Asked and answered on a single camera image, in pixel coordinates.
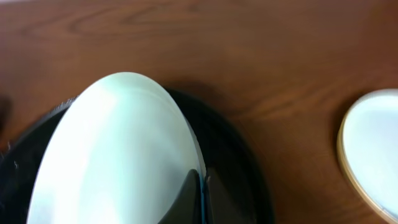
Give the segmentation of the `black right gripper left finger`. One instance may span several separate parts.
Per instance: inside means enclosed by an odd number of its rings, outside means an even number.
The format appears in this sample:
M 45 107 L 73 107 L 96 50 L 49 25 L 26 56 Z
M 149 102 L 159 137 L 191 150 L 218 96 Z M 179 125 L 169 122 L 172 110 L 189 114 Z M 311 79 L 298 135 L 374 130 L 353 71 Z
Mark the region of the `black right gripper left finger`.
M 177 198 L 159 224 L 201 224 L 201 185 L 196 170 L 188 172 Z

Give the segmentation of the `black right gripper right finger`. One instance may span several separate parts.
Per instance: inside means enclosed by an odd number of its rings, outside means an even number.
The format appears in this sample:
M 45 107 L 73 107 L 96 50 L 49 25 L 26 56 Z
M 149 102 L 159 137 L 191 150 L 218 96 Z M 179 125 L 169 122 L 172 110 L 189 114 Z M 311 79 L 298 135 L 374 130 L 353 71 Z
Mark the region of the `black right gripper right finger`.
M 206 174 L 206 221 L 208 224 L 250 224 L 214 169 Z

